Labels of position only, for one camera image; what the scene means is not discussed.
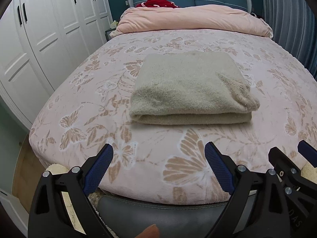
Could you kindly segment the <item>white wardrobe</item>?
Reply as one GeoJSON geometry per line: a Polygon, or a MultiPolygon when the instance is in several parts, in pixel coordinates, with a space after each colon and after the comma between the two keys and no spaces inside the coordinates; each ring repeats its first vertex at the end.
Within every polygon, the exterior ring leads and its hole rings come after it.
{"type": "Polygon", "coordinates": [[[1,17],[1,98],[31,128],[54,91],[106,43],[108,0],[12,0],[1,17]]]}

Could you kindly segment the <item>cream knit sweater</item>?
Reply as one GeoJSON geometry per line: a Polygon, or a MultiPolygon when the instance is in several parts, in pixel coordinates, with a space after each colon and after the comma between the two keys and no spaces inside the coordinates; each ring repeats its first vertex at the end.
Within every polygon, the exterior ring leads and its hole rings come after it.
{"type": "Polygon", "coordinates": [[[135,81],[130,117],[152,125],[248,123],[260,102],[224,52],[149,54],[135,81]]]}

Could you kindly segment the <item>grey curtain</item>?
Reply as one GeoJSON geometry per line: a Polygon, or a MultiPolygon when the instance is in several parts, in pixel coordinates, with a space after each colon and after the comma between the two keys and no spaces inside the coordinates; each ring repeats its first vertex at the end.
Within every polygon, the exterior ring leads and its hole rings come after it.
{"type": "Polygon", "coordinates": [[[305,0],[263,0],[273,40],[316,78],[316,16],[305,0]]]}

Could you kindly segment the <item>pink folded duvet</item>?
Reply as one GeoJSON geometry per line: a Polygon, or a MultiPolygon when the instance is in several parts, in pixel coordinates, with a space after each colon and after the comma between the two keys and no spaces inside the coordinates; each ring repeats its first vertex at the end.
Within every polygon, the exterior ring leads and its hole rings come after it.
{"type": "Polygon", "coordinates": [[[110,37],[160,30],[214,29],[273,38],[264,20],[223,5],[186,8],[131,8],[126,10],[110,37]]]}

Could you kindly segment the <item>dark grey bed base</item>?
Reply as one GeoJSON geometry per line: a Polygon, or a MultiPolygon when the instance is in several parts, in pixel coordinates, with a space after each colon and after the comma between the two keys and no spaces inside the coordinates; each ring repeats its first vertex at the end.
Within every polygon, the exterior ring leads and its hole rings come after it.
{"type": "Polygon", "coordinates": [[[105,195],[97,209],[105,224],[119,237],[136,237],[153,224],[158,227],[160,237],[206,237],[226,204],[154,204],[105,195]]]}

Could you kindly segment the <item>pink butterfly bedspread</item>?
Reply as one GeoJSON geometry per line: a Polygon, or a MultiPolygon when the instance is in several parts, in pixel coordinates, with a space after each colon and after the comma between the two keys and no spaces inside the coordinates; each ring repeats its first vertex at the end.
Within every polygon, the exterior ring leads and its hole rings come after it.
{"type": "Polygon", "coordinates": [[[130,33],[89,56],[35,119],[29,141],[48,164],[82,165],[105,144],[100,188],[166,204],[228,199],[205,145],[250,171],[279,148],[297,167],[316,146],[316,80],[268,37],[200,29],[130,33]]]}

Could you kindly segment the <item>red garment on bed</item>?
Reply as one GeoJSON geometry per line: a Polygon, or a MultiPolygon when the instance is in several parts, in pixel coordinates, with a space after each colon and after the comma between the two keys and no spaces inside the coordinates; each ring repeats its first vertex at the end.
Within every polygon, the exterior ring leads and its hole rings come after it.
{"type": "Polygon", "coordinates": [[[136,8],[177,8],[178,6],[168,0],[146,0],[145,2],[140,2],[135,6],[136,8]]]}

